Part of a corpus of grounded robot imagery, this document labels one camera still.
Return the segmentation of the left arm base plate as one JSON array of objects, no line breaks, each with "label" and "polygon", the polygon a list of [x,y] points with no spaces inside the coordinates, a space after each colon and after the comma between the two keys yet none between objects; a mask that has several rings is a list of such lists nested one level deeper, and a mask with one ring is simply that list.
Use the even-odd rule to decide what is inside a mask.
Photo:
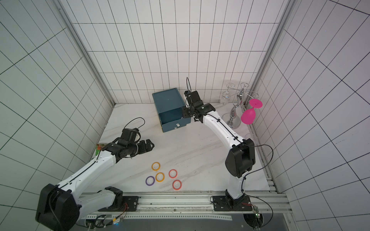
[{"label": "left arm base plate", "polygon": [[122,196],[117,202],[107,208],[98,210],[99,212],[135,212],[138,206],[138,196]]}]

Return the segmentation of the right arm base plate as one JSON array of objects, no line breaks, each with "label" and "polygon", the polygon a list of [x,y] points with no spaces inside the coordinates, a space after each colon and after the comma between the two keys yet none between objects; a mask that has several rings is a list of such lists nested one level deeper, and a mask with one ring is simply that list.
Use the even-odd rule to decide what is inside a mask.
[{"label": "right arm base plate", "polygon": [[214,206],[214,211],[229,212],[229,211],[252,211],[252,204],[248,196],[242,196],[238,199],[233,199],[229,196],[211,196],[210,200]]}]

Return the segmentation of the teal drawer cabinet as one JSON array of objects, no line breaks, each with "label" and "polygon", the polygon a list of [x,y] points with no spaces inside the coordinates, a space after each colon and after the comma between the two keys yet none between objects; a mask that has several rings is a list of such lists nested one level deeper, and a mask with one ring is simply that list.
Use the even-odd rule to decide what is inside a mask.
[{"label": "teal drawer cabinet", "polygon": [[186,106],[177,88],[152,94],[163,132],[185,127],[191,118],[184,118],[182,108]]}]

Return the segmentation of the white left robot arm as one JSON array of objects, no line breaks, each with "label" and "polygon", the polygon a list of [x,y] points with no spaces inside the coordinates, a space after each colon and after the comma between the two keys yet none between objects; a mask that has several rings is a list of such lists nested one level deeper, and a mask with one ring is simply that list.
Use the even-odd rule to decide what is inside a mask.
[{"label": "white left robot arm", "polygon": [[150,152],[154,147],[149,139],[129,142],[117,138],[106,144],[96,157],[76,173],[41,190],[35,220],[53,231],[69,231],[79,219],[100,209],[127,209],[122,190],[112,186],[86,197],[81,195],[121,159]]}]

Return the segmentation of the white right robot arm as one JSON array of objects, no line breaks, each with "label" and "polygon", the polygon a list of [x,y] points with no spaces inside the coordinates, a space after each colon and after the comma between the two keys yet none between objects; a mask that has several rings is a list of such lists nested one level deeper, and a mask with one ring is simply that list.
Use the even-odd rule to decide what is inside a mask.
[{"label": "white right robot arm", "polygon": [[255,165],[255,145],[251,139],[242,139],[221,118],[210,104],[199,107],[183,106],[184,118],[194,118],[213,131],[222,144],[228,149],[225,166],[231,175],[226,196],[232,200],[243,197],[242,182],[247,172]]}]

